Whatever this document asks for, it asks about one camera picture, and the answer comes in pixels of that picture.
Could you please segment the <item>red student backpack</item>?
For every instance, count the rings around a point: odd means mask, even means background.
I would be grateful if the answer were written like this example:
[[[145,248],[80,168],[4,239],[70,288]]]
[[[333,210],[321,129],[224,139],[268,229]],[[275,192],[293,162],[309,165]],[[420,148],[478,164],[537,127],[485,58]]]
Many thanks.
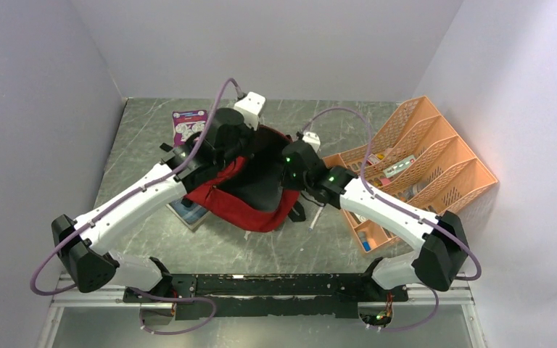
[[[300,192],[281,185],[282,150],[292,138],[261,125],[250,157],[238,157],[218,177],[184,198],[245,231],[267,233],[290,220],[307,220]]]

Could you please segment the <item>blue paperback book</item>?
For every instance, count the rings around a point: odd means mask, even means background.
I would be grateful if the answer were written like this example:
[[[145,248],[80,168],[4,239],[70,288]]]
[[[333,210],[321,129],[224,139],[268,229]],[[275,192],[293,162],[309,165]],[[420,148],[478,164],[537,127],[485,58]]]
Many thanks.
[[[192,232],[195,232],[210,211],[187,198],[173,200],[166,207]]]

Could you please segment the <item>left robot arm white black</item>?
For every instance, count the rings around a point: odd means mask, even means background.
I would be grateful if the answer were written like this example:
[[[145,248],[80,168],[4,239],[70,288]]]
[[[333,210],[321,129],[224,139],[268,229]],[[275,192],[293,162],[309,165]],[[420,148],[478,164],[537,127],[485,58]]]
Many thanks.
[[[173,148],[125,191],[93,212],[56,218],[51,224],[55,254],[74,287],[82,293],[107,284],[153,291],[169,283],[170,274],[160,261],[116,252],[115,242],[155,210],[216,179],[251,149],[259,118],[252,109],[220,108],[191,144]]]

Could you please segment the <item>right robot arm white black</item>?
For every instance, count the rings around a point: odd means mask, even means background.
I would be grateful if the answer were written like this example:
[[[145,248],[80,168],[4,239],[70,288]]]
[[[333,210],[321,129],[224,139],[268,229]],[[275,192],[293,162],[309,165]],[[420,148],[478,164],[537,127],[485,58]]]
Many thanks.
[[[303,140],[283,151],[287,189],[305,191],[321,204],[354,212],[390,231],[412,249],[410,253],[380,260],[371,270],[381,288],[421,283],[447,291],[468,254],[461,219],[453,212],[442,215],[421,210],[370,186],[361,176],[341,166],[325,165]]]

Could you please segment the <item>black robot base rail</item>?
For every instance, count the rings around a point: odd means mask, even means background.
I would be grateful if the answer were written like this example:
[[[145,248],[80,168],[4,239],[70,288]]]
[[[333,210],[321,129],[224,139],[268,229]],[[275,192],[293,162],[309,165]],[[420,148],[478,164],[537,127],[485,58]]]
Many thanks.
[[[309,274],[172,274],[150,290],[148,297],[132,288],[125,290],[125,303],[149,304],[158,297],[180,299],[176,320],[196,320],[212,313],[217,317],[263,317],[267,315],[333,315],[358,318],[359,305],[368,302],[408,301],[405,286],[385,290],[366,273]]]

